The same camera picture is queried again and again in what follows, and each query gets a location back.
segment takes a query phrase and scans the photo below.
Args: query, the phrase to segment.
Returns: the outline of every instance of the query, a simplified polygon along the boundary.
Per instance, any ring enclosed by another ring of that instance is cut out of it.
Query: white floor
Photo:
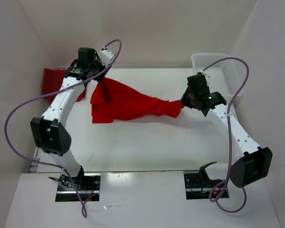
[[[187,87],[192,69],[112,69],[108,77],[161,99],[178,100]],[[71,150],[85,171],[103,172],[100,201],[87,204],[88,219],[79,202],[55,203],[59,169],[40,165],[36,174],[22,174],[10,208],[11,227],[237,227],[278,228],[279,223],[264,180],[246,187],[247,205],[235,214],[221,211],[207,199],[186,200],[182,171],[203,164],[226,162],[226,139],[201,112],[185,108],[176,119],[146,116],[129,122],[92,124],[88,86],[86,100],[76,103],[66,129]],[[212,91],[215,84],[210,83]],[[38,152],[43,162],[54,162]],[[109,173],[129,171],[128,173]],[[220,203],[236,209],[243,192],[228,185],[229,199]]]
[[[179,100],[193,69],[111,69],[107,77],[163,100]],[[208,79],[211,91],[218,91]],[[67,120],[71,151],[85,171],[196,170],[228,158],[226,139],[204,115],[184,108],[180,116],[149,115],[133,121],[92,124],[90,97],[96,82],[88,84],[86,99],[76,103]],[[43,162],[54,162],[38,151]],[[37,172],[60,171],[39,165]]]

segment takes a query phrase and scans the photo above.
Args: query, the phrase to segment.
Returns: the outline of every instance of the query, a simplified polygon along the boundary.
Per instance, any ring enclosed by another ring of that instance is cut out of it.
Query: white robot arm
[[[78,59],[68,68],[63,79],[60,90],[71,87],[70,89],[57,94],[50,107],[40,118],[33,118],[31,128],[37,147],[48,153],[55,160],[56,164],[64,167],[71,175],[77,186],[81,186],[84,178],[83,168],[76,162],[72,152],[71,136],[65,130],[68,115],[70,114],[78,96],[84,91],[83,84],[74,86],[83,80],[99,73],[105,69],[115,53],[103,48],[101,58],[92,48],[80,48]],[[102,80],[105,74],[97,78]],[[62,180],[69,185],[67,174],[62,171]]]
[[[202,73],[188,77],[188,88],[181,101],[189,108],[201,110],[229,140],[227,102],[218,92],[210,93],[207,81]],[[230,179],[239,188],[255,182],[268,174],[272,152],[261,148],[240,125],[237,119],[229,114],[232,137],[232,166]],[[202,180],[224,180],[228,164],[211,162],[202,166],[199,174]]]

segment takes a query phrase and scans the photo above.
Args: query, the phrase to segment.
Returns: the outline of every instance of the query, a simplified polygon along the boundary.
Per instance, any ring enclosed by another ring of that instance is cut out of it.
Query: white plastic basket
[[[193,70],[197,74],[211,63],[221,59],[230,57],[224,53],[196,53],[191,56]],[[241,82],[238,77],[238,72],[234,66],[235,60],[224,60],[208,70],[204,71],[210,92],[219,92],[229,102],[236,91],[240,88]]]

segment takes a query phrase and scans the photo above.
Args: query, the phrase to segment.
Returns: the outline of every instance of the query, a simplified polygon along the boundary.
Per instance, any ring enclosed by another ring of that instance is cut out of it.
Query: black joint motor
[[[64,126],[54,121],[33,118],[30,122],[35,144],[46,153],[65,154],[71,146],[71,136]]]
[[[209,109],[214,109],[219,104],[227,104],[219,92],[210,93],[206,78],[201,72],[188,77],[187,81],[188,87],[180,100],[184,106],[198,109],[206,116]]]
[[[272,159],[271,150],[258,147],[258,151],[244,153],[237,162],[231,166],[230,179],[238,188],[242,188],[267,176]]]
[[[78,59],[74,60],[72,65],[67,69],[65,77],[75,77],[77,80],[87,80],[92,76],[103,71],[105,66],[102,64],[100,57],[93,48],[81,47],[78,50]],[[100,82],[105,77],[106,72],[95,80]]]

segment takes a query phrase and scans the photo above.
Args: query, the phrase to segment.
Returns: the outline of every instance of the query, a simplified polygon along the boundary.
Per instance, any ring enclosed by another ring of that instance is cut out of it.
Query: red cloth
[[[44,69],[43,74],[43,85],[42,85],[42,93],[43,94],[49,94],[55,91],[58,91],[62,86],[62,81],[64,78],[66,70],[65,69],[58,69],[58,70],[50,70],[50,69]],[[86,89],[79,95],[77,98],[77,102],[84,99],[86,95]],[[55,99],[55,96],[49,96],[45,99],[49,100],[49,104],[53,102]]]
[[[180,101],[163,101],[139,93],[115,80],[104,78],[91,97],[93,123],[132,120],[147,114],[176,118],[184,107]]]

